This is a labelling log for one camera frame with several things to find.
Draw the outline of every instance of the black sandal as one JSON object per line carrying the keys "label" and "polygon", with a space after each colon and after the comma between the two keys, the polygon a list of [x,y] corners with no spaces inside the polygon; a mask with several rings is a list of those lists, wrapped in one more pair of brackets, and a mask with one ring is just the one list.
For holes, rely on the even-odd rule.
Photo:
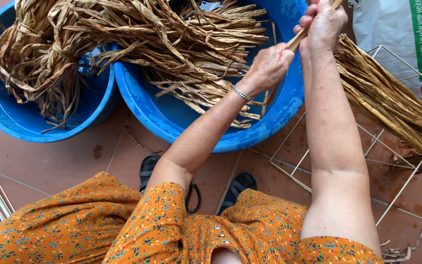
{"label": "black sandal", "polygon": [[143,193],[144,189],[146,189],[146,185],[148,185],[149,178],[152,175],[152,171],[159,161],[160,156],[157,154],[150,154],[143,159],[141,163],[141,168],[139,170],[139,179],[141,180],[141,185],[139,185],[139,192]]}
{"label": "black sandal", "polygon": [[255,178],[248,172],[239,173],[227,191],[226,197],[219,209],[218,216],[221,215],[226,208],[234,206],[237,202],[238,195],[248,188],[256,190]]}

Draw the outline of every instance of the silver bracelet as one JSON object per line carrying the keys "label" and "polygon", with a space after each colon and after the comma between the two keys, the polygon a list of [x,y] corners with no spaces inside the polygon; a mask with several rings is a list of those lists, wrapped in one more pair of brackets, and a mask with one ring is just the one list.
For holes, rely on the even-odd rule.
{"label": "silver bracelet", "polygon": [[254,99],[254,98],[251,98],[250,96],[248,96],[248,95],[246,95],[246,94],[242,93],[242,91],[240,91],[237,87],[235,87],[235,86],[233,86],[233,87],[234,87],[234,91],[235,91],[238,95],[240,95],[240,96],[242,96],[243,98],[245,98],[245,100],[247,100],[247,101],[253,101],[253,99]]}

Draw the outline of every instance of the blue plastic basin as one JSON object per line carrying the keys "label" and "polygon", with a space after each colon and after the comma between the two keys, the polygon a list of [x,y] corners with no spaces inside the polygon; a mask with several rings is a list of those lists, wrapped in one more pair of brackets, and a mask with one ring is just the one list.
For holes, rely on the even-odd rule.
{"label": "blue plastic basin", "polygon": [[[14,2],[0,9],[0,23],[10,27],[15,21]],[[81,61],[88,62],[84,56]],[[87,67],[80,67],[82,73],[89,71]],[[6,90],[0,90],[0,129],[8,135],[30,142],[56,142],[73,137],[88,127],[104,121],[116,109],[121,95],[115,85],[114,68],[109,66],[101,75],[85,77],[89,88],[82,87],[79,106],[74,116],[68,121],[66,129],[56,128],[44,134],[41,131],[53,127],[40,115],[40,109],[34,102],[18,104],[14,96],[8,95]]]}
{"label": "blue plastic basin", "polygon": [[[257,4],[257,8],[265,8],[268,15],[259,17],[259,20],[270,19],[276,23],[278,42],[288,42],[294,37],[293,27],[298,24],[299,18],[305,13],[305,0],[241,0],[240,6]],[[266,36],[273,39],[271,23],[265,23]],[[251,63],[261,48],[267,45],[250,49],[247,62]],[[114,64],[115,78],[121,95],[133,114],[152,133],[161,139],[173,143],[175,139],[200,115],[172,95],[155,98],[158,88],[147,83],[139,66],[131,63],[118,62]],[[257,97],[263,101],[263,94]],[[213,153],[237,151],[251,147],[266,140],[283,128],[294,117],[304,102],[304,89],[300,57],[297,53],[288,74],[279,86],[273,104],[267,107],[266,115],[259,122],[253,122],[249,129],[229,128],[221,138]],[[251,106],[250,112],[261,113],[261,107]]]}

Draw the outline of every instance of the orange floral dress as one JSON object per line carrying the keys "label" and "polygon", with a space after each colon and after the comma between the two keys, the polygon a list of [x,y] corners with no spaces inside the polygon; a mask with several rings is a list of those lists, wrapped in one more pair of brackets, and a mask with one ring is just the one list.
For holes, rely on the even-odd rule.
{"label": "orange floral dress", "polygon": [[141,196],[99,173],[0,223],[0,263],[210,263],[218,247],[243,263],[383,263],[347,239],[300,240],[307,208],[296,203],[247,189],[220,217],[185,219],[184,196],[174,183]]}

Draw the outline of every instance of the tile floor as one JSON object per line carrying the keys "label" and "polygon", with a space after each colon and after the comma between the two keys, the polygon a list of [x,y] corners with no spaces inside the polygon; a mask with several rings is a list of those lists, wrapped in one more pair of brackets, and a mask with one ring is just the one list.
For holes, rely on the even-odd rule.
{"label": "tile floor", "polygon": [[[0,0],[0,6],[6,1]],[[202,194],[202,206],[198,213],[216,213],[227,184],[240,171],[251,172],[261,192],[310,206],[311,195],[268,163],[269,157],[278,149],[303,112],[302,108],[284,129],[250,150],[210,156],[193,179]],[[377,126],[361,114],[355,115],[361,125],[372,133],[375,131]],[[140,162],[148,152],[138,147],[130,134],[153,151],[166,151],[170,146],[142,126],[123,102],[104,123],[62,142],[28,143],[0,131],[0,182],[15,209],[68,189],[100,171],[113,174],[131,188],[138,188]],[[366,150],[371,137],[364,132],[360,134]],[[382,139],[388,146],[401,151],[398,147],[400,141],[395,136],[384,133]],[[296,165],[306,150],[303,118],[275,156],[276,163],[291,172],[290,165]],[[369,158],[387,162],[391,153],[376,144]],[[368,162],[368,167],[372,208],[375,218],[379,219],[407,180],[409,172],[394,171],[386,165],[373,162]],[[301,168],[310,171],[309,156],[301,163]],[[296,171],[294,176],[310,187],[309,173]],[[190,203],[195,204],[196,198],[193,197]],[[404,249],[413,245],[421,228],[422,175],[417,175],[378,226],[381,242],[387,239],[391,241],[383,249]],[[419,261],[422,261],[422,240],[409,262]]]}

